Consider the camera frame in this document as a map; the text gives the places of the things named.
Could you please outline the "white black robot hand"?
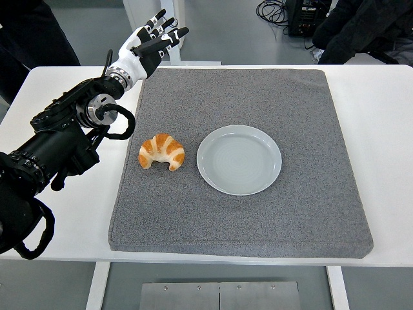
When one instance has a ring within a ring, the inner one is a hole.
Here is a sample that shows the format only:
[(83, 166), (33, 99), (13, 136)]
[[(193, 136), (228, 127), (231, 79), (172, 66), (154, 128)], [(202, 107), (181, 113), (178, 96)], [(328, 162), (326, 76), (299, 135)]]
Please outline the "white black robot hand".
[(175, 18), (163, 21), (165, 14), (166, 10), (162, 9), (135, 29), (119, 49), (118, 60), (110, 68), (125, 73), (128, 82), (149, 78), (162, 59), (189, 33), (187, 27), (168, 30)]

